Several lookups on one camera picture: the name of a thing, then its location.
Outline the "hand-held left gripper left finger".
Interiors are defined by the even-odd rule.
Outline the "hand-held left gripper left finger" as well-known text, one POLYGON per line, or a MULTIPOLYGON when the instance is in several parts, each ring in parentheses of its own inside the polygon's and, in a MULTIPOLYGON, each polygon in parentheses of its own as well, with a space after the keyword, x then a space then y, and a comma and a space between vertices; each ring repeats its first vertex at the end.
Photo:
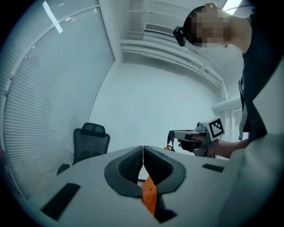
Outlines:
POLYGON ((65 227, 156 227, 159 222, 148 212, 141 199, 122 196, 107 183, 107 164, 133 148, 85 159, 49 180, 29 199, 39 209, 67 183, 80 186, 64 210, 59 226, 65 227))

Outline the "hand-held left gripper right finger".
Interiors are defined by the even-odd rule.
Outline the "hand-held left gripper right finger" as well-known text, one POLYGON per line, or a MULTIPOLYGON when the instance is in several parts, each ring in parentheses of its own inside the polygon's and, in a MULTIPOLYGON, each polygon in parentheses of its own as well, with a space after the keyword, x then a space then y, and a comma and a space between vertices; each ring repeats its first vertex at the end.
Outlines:
POLYGON ((143 148, 143 204, 162 227, 216 227, 240 169, 230 160, 143 148))

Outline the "person's right hand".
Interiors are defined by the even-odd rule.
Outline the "person's right hand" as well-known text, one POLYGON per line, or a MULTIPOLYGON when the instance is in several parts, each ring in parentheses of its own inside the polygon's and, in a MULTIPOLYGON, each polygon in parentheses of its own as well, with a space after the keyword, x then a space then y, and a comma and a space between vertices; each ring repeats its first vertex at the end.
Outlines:
MULTIPOLYGON (((204 140, 205 140, 205 136, 203 135, 192 135, 192 140, 193 141, 199 141, 199 143, 202 145, 204 143, 204 140)), ((192 152, 192 145, 193 143, 192 142, 189 142, 189 141, 183 141, 183 140, 180 140, 178 139, 178 146, 181 147, 183 150, 186 150, 188 152, 192 152)))

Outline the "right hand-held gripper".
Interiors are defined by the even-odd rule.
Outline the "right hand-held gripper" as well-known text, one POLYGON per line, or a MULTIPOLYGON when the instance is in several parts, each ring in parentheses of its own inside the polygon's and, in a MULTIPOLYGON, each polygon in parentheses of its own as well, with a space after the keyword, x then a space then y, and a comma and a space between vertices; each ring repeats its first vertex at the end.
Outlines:
MULTIPOLYGON (((212 142, 225 134, 220 117, 207 120, 205 122, 198 122, 195 131, 202 136, 205 136, 199 148, 195 148, 193 153, 198 157, 211 157, 208 155, 208 150, 212 142)), ((174 130, 173 137, 179 140, 192 140, 192 130, 174 130)))

